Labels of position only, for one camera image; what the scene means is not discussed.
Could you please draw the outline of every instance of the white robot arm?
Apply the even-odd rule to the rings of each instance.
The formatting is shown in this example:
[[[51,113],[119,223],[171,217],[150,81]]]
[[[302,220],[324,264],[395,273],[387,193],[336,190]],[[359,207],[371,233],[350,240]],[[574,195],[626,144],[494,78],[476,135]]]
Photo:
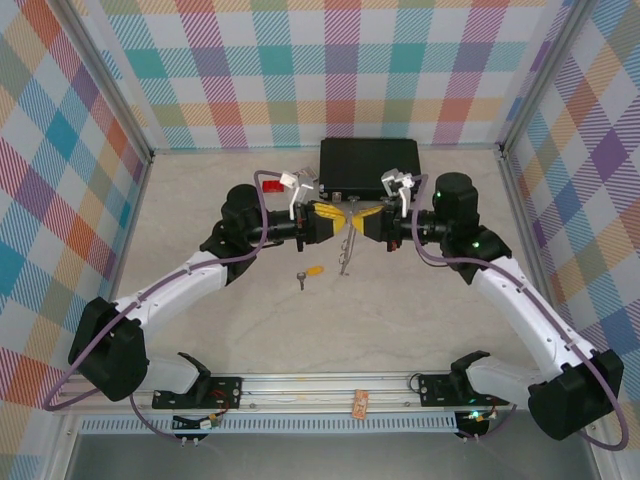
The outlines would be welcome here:
[[[462,173],[438,177],[434,211],[409,210],[414,182],[407,175],[390,171],[382,182],[395,201],[356,215],[354,226],[366,237],[386,242],[390,252],[407,239],[416,248],[438,243],[441,260],[502,311],[538,366],[529,370],[486,352],[473,352],[451,365],[458,397],[485,394],[528,407],[540,428],[555,439],[611,412],[611,401],[585,362],[597,369],[617,396],[622,361],[612,350],[598,352],[573,331],[526,279],[509,247],[480,225],[478,191],[471,179]]]
[[[285,172],[281,183],[292,194],[289,209],[267,212],[266,238],[272,245],[295,239],[301,252],[305,244],[321,243],[345,225],[341,210],[324,203],[302,202],[313,185],[310,179]],[[231,189],[221,213],[222,220],[211,236],[183,265],[136,294],[114,303],[97,297],[85,307],[69,352],[70,364],[106,325],[127,312],[78,367],[110,400],[121,400],[139,388],[184,394],[206,371],[187,354],[147,358],[146,344],[177,314],[232,283],[255,261],[255,256],[248,254],[263,232],[256,187],[238,185]]]

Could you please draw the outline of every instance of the plaid wall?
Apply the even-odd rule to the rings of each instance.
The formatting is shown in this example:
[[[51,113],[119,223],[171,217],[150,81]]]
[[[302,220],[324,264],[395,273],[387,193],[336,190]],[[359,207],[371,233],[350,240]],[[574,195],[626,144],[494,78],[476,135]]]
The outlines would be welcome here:
[[[100,0],[99,15],[74,3],[150,143],[180,149],[494,143],[572,2]],[[544,39],[549,13],[560,20]],[[543,45],[533,66],[530,44]]]
[[[82,309],[109,292],[143,163],[45,0],[0,12],[0,479],[23,480]]]
[[[639,146],[640,0],[601,0],[512,160],[560,313],[624,360],[638,460]]]
[[[525,98],[531,91],[531,87],[534,85],[535,80],[540,72],[540,69],[544,65],[545,60],[547,59],[547,55],[551,52],[551,47],[553,42],[555,42],[556,38],[562,31],[562,27],[564,26],[565,21],[569,13],[571,12],[571,8],[576,3],[576,0],[563,0],[562,6],[558,10],[556,14],[556,18],[553,20],[553,24],[551,28],[547,32],[547,35],[540,46],[540,50],[536,55],[535,60],[529,67],[529,71],[527,72],[527,76],[525,77],[524,82],[520,85],[520,90],[518,90],[518,95],[516,99],[511,104],[511,108],[509,109],[509,114],[507,115],[507,119],[502,125],[500,129],[500,133],[498,134],[498,138],[496,139],[497,143],[503,143],[509,133],[509,129],[513,125],[513,121],[515,120],[518,112],[520,112],[520,107],[522,106],[522,102],[524,102]]]

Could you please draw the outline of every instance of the orange key tag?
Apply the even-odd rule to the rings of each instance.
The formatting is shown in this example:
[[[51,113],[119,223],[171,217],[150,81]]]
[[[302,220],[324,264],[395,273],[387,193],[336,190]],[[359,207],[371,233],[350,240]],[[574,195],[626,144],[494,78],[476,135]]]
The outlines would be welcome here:
[[[369,405],[369,392],[366,390],[356,390],[356,398],[353,402],[351,416],[358,420],[367,418],[367,405]]]

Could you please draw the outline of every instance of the black case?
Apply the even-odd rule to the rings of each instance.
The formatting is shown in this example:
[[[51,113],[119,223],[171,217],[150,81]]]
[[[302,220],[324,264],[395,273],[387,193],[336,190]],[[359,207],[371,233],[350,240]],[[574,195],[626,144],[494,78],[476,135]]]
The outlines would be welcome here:
[[[386,195],[380,177],[397,168],[420,175],[418,144],[393,138],[327,138],[320,143],[320,193],[333,202],[378,201]]]

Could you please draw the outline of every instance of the purple cable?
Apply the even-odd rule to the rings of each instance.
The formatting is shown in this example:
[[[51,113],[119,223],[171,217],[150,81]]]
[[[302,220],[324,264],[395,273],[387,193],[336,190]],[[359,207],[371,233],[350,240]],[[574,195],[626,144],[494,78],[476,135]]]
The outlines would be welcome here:
[[[208,260],[206,262],[197,263],[197,264],[195,264],[195,265],[193,265],[191,267],[191,271],[195,271],[195,270],[198,270],[198,269],[204,268],[204,267],[209,267],[211,265],[224,265],[224,264],[227,264],[227,263],[242,262],[242,261],[245,261],[245,260],[249,260],[250,258],[255,257],[258,254],[258,252],[262,249],[262,247],[264,246],[264,244],[267,241],[267,229],[268,229],[269,225],[268,225],[268,219],[267,219],[267,206],[265,204],[264,194],[262,192],[262,189],[260,188],[260,175],[269,175],[269,176],[272,176],[272,177],[280,177],[281,176],[281,174],[279,174],[277,172],[270,172],[268,170],[258,170],[253,174],[253,181],[255,183],[256,189],[258,190],[258,201],[260,203],[260,213],[262,214],[262,234],[260,235],[260,241],[256,245],[256,248],[254,248],[251,252],[249,252],[249,253],[247,253],[245,255],[241,255],[239,257],[216,258],[214,260]],[[138,297],[138,301],[142,302],[142,301],[146,300],[150,295],[152,295],[158,289],[160,289],[160,288],[164,287],[165,285],[173,282],[177,278],[180,278],[183,275],[187,275],[187,274],[190,274],[190,272],[187,271],[187,270],[180,270],[178,272],[175,272],[175,273],[169,275],[166,278],[163,278],[159,282],[157,282],[154,285],[152,285],[151,287],[149,287],[146,291],[144,291]],[[60,380],[58,380],[56,382],[56,384],[53,386],[51,391],[49,391],[49,393],[47,393],[46,397],[44,398],[44,401],[42,402],[42,408],[44,410],[46,410],[48,412],[53,412],[53,411],[56,411],[56,410],[60,410],[61,408],[73,405],[73,404],[75,404],[75,403],[77,403],[77,402],[79,402],[81,400],[84,400],[85,398],[93,395],[94,393],[98,392],[98,389],[95,388],[95,389],[90,390],[88,392],[85,392],[85,393],[83,393],[81,395],[78,395],[77,397],[74,397],[71,400],[67,400],[67,401],[65,401],[63,403],[59,403],[57,405],[51,405],[51,401],[53,400],[53,397],[56,396],[58,391],[62,388],[62,385],[64,385],[67,382],[67,380],[69,380],[71,375],[78,369],[80,364],[82,362],[84,362],[84,360],[87,358],[87,356],[89,356],[89,354],[96,347],[96,345],[98,345],[98,343],[100,343],[100,341],[106,335],[109,334],[109,332],[113,329],[113,327],[115,327],[118,324],[118,322],[120,322],[120,320],[122,320],[124,317],[127,316],[127,314],[129,314],[134,308],[136,308],[137,305],[138,305],[138,303],[132,303],[129,306],[127,306],[118,315],[116,315],[113,318],[113,320],[111,320],[102,330],[100,330],[98,335],[96,335],[96,337],[93,340],[91,340],[91,342],[89,342],[87,347],[82,351],[82,353],[80,353],[80,355],[78,355],[76,360],[69,367],[69,369],[64,373],[64,375],[62,375],[62,378],[60,378]],[[144,423],[150,430],[152,430],[154,433],[157,433],[158,435],[160,435],[162,437],[168,437],[168,438],[171,438],[171,439],[175,439],[175,437],[173,437],[173,436],[171,436],[171,435],[169,435],[167,433],[160,432],[159,430],[157,430],[155,427],[153,427],[153,425],[151,425],[149,422],[147,422],[142,417],[142,414],[137,409],[137,407],[136,407],[136,405],[135,405],[135,403],[133,401],[133,396],[130,397],[130,401],[131,401],[131,406],[133,408],[133,411],[136,413],[136,415],[142,421],[142,423]]]
[[[519,288],[529,298],[529,300],[531,300],[531,302],[536,306],[536,308],[538,310],[540,310],[540,312],[542,313],[542,315],[544,315],[544,317],[547,319],[547,321],[553,326],[553,328],[556,329],[556,331],[558,332],[558,334],[560,335],[562,340],[564,340],[567,343],[567,345],[570,346],[571,350],[582,361],[582,363],[584,363],[587,366],[589,371],[592,373],[592,375],[598,381],[598,383],[600,384],[600,386],[604,390],[605,394],[607,395],[607,398],[611,402],[611,405],[613,406],[613,409],[616,412],[616,416],[618,417],[618,422],[620,422],[620,431],[621,431],[621,437],[622,438],[620,439],[620,442],[618,444],[610,445],[610,444],[603,443],[603,442],[601,442],[599,440],[596,440],[595,438],[590,437],[589,435],[587,435],[583,431],[582,432],[578,432],[578,433],[580,434],[580,436],[582,438],[584,438],[588,442],[592,443],[593,445],[595,445],[597,447],[603,448],[605,450],[616,451],[616,452],[620,451],[620,450],[624,450],[627,447],[627,444],[629,443],[629,426],[627,425],[627,421],[625,419],[624,412],[622,411],[622,407],[620,406],[620,403],[618,402],[618,399],[616,398],[615,394],[611,390],[611,387],[609,386],[607,381],[604,379],[602,374],[595,367],[595,365],[593,365],[593,363],[591,363],[591,360],[589,360],[587,358],[587,356],[584,353],[582,353],[582,351],[578,347],[576,347],[575,345],[572,344],[572,342],[573,342],[572,338],[558,324],[556,319],[553,318],[553,315],[551,315],[551,313],[545,307],[545,305],[543,305],[542,302],[531,291],[529,291],[528,288],[526,288],[524,283],[522,283],[515,276],[511,275],[504,268],[498,267],[497,265],[494,265],[492,263],[489,263],[489,262],[486,262],[484,260],[480,260],[480,259],[477,259],[477,258],[470,258],[470,257],[454,257],[454,258],[437,257],[437,256],[431,255],[429,252],[427,252],[424,249],[424,247],[420,244],[420,240],[418,238],[418,210],[420,209],[420,204],[422,203],[422,199],[424,197],[424,191],[426,189],[428,177],[429,176],[426,175],[426,174],[425,175],[418,175],[418,176],[414,177],[414,180],[418,180],[418,179],[422,180],[420,182],[420,187],[418,188],[418,195],[416,196],[416,202],[415,202],[415,205],[414,205],[414,208],[413,208],[413,212],[411,214],[411,236],[413,237],[413,243],[415,244],[416,249],[418,250],[418,254],[422,258],[424,258],[426,260],[429,260],[431,262],[444,262],[444,263],[447,263],[447,264],[452,264],[452,263],[472,263],[472,264],[475,264],[475,265],[479,265],[481,267],[490,268],[490,269],[495,270],[496,272],[498,272],[500,275],[502,275],[507,280],[509,280],[511,283],[513,283],[517,288]]]

